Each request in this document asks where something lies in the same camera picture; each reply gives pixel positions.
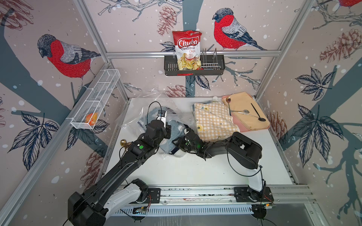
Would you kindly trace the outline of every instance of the bird head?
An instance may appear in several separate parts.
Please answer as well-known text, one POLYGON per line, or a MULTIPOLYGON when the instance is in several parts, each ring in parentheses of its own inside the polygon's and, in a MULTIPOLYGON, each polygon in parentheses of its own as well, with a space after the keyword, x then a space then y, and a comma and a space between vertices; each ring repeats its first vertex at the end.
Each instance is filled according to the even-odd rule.
POLYGON ((51 43, 54 42, 56 38, 53 35, 45 34, 40 37, 38 40, 38 49, 42 57, 53 57, 51 54, 51 43))
POLYGON ((216 11, 215 15, 212 17, 213 20, 216 20, 217 23, 220 23, 221 19, 227 15, 234 15, 234 12, 229 8, 222 8, 216 11))

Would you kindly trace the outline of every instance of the metal wall basket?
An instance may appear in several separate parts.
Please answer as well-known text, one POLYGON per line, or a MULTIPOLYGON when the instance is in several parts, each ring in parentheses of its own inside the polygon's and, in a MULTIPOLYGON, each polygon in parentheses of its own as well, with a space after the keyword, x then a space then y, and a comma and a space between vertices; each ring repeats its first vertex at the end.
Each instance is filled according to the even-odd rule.
POLYGON ((201 70, 178 69, 175 52, 172 56, 165 56, 165 75, 166 76, 197 76, 197 75, 222 75, 225 70, 224 55, 217 54, 215 49, 211 55, 206 54, 206 49, 202 49, 200 54, 201 70))
POLYGON ((117 69, 104 70, 71 121, 76 129, 93 129, 120 77, 117 69))

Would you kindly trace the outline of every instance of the white table surface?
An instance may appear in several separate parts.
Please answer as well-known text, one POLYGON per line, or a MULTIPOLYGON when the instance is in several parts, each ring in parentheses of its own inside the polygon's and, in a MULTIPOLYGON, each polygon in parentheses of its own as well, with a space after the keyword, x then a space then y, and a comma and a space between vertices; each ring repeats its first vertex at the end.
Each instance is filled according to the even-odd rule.
MULTIPOLYGON (((124 122, 135 118, 130 108, 139 108, 139 102, 144 102, 140 98, 132 98, 124 122)), ((179 110, 190 112, 191 105, 203 103, 211 98, 171 98, 179 110)), ((108 172, 119 161, 119 150, 122 147, 120 141, 126 139, 127 142, 135 141, 138 135, 133 135, 127 129, 121 129, 116 141, 113 153, 107 166, 108 172)), ((267 184, 292 184, 290 177, 284 167, 273 139, 267 129, 259 131, 243 132, 245 136, 256 141, 262 146, 262 158, 259 164, 263 166, 262 174, 267 184)), ((248 178, 236 174, 227 161, 226 154, 217 155, 212 158, 202 159, 193 154, 184 155, 181 158, 167 156, 162 158, 159 153, 151 156, 140 168, 135 170, 128 178, 130 182, 134 179, 141 179, 148 185, 247 185, 248 178)), ((241 174, 245 173, 245 168, 241 166, 231 155, 230 163, 233 168, 241 174)))

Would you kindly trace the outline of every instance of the metal spoon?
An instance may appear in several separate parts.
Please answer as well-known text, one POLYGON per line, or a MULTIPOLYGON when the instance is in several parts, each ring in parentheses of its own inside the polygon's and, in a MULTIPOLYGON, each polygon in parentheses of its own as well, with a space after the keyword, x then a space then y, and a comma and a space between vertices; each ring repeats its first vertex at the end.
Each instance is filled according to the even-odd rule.
MULTIPOLYGON (((243 115, 249 115, 249 114, 244 113, 243 111, 238 111, 238 112, 239 112, 240 114, 243 114, 243 115)), ((260 117, 255 116, 255 115, 249 115, 249 116, 256 117, 256 118, 258 118, 258 120, 259 120, 259 121, 266 121, 266 119, 264 119, 264 118, 260 118, 260 117)))
POLYGON ((228 103, 229 105, 229 115, 231 116, 231 111, 230 111, 230 102, 231 102, 231 98, 230 97, 227 97, 226 98, 226 102, 228 103))

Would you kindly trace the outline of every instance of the yellow plaid towel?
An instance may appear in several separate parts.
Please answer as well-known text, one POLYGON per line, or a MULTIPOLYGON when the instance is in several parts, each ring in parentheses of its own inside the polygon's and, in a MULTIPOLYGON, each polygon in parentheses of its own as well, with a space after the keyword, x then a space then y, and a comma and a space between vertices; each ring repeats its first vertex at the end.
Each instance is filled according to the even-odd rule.
POLYGON ((195 120, 199 137, 203 141, 216 141, 228 138, 233 132, 240 132, 232 123, 229 108, 223 103, 195 103, 195 120))

